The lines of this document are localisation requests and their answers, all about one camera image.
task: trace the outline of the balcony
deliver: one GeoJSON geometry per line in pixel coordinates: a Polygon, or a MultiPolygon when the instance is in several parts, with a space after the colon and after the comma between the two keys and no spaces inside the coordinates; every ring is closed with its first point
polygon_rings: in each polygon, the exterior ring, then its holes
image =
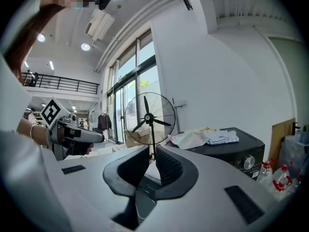
{"type": "Polygon", "coordinates": [[[43,75],[37,73],[32,74],[27,72],[23,72],[22,77],[23,85],[25,87],[51,88],[94,95],[98,93],[99,84],[97,83],[91,83],[53,75],[43,75]]]}

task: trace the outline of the fan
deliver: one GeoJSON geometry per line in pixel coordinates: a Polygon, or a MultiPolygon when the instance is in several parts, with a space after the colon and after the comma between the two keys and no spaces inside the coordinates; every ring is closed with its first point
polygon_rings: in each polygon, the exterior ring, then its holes
{"type": "Polygon", "coordinates": [[[157,93],[142,93],[126,107],[125,127],[129,135],[144,145],[164,141],[174,129],[176,116],[172,104],[157,93]]]}

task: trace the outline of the fan blade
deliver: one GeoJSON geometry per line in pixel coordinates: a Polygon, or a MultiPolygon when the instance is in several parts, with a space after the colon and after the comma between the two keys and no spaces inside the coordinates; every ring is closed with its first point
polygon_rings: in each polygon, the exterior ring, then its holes
{"type": "Polygon", "coordinates": [[[164,122],[164,121],[161,121],[161,120],[157,120],[157,119],[154,119],[154,122],[158,123],[160,125],[164,125],[164,126],[172,126],[171,124],[169,124],[167,122],[164,122]]]}
{"type": "Polygon", "coordinates": [[[144,96],[144,102],[145,102],[146,113],[149,113],[149,106],[148,106],[146,96],[144,96]]]}
{"type": "Polygon", "coordinates": [[[132,133],[135,132],[138,128],[140,128],[145,122],[146,122],[146,120],[143,120],[142,122],[140,122],[140,123],[137,125],[137,127],[135,127],[135,128],[133,129],[132,133]]]}

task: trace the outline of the checkered cloth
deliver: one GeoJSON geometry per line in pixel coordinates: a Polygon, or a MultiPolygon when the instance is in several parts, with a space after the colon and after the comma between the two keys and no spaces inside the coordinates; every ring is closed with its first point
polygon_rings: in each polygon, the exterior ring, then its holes
{"type": "Polygon", "coordinates": [[[239,142],[239,138],[236,135],[236,131],[220,130],[216,132],[208,132],[204,134],[206,137],[206,143],[209,145],[220,145],[239,142]]]}

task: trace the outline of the hair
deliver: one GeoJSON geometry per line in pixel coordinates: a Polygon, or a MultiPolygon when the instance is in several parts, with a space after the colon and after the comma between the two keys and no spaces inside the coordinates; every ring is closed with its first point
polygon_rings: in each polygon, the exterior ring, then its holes
{"type": "Polygon", "coordinates": [[[5,54],[5,60],[13,74],[23,83],[21,69],[23,61],[35,43],[37,36],[46,24],[62,9],[63,6],[50,4],[42,7],[20,31],[5,54]]]}

